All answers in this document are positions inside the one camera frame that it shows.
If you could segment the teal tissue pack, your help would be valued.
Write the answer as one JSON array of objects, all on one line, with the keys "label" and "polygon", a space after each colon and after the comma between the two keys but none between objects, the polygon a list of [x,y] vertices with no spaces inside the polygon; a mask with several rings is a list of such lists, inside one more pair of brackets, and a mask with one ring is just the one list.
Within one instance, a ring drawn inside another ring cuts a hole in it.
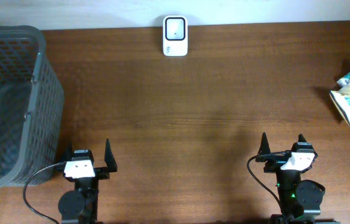
[{"label": "teal tissue pack", "polygon": [[343,76],[342,78],[340,78],[337,82],[336,82],[340,87],[344,87],[346,85],[348,85],[350,83],[350,72],[347,73],[345,76]]}]

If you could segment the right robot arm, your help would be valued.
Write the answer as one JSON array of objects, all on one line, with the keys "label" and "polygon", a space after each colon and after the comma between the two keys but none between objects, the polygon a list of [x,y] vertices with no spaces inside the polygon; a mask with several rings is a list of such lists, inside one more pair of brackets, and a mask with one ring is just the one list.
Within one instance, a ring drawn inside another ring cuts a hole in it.
[{"label": "right robot arm", "polygon": [[[301,178],[302,174],[312,168],[317,157],[314,147],[302,134],[298,135],[297,142],[293,143],[290,150],[279,152],[270,150],[267,135],[262,134],[258,153],[247,161],[247,169],[257,183],[274,197],[280,208],[279,214],[270,216],[270,223],[339,223],[333,219],[317,218],[321,214],[320,205],[326,189],[313,180]],[[251,161],[264,163],[264,172],[276,175],[276,194],[254,175],[250,167]]]}]

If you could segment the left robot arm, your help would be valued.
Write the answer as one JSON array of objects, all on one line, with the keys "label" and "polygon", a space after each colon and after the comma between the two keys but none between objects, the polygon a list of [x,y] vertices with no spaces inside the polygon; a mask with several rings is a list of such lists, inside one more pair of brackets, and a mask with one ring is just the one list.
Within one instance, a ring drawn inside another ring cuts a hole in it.
[{"label": "left robot arm", "polygon": [[63,164],[57,169],[74,189],[64,193],[58,202],[62,223],[96,224],[98,221],[99,181],[108,180],[117,172],[109,140],[104,148],[103,167],[95,167],[93,153],[89,149],[73,150],[69,144],[60,159]]}]

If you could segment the white barcode scanner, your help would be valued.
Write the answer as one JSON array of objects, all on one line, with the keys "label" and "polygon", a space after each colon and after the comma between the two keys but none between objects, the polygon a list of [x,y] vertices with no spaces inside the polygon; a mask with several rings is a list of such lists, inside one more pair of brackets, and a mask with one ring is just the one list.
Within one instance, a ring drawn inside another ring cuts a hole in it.
[{"label": "white barcode scanner", "polygon": [[163,54],[183,57],[188,53],[188,20],[185,16],[171,15],[162,21]]}]

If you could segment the grey plastic basket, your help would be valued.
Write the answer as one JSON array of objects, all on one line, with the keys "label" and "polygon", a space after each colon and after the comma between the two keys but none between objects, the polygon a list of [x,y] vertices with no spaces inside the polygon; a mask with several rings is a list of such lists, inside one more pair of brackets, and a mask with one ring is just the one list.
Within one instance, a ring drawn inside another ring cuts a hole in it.
[{"label": "grey plastic basket", "polygon": [[0,188],[38,185],[55,162],[64,90],[32,26],[0,26]]}]

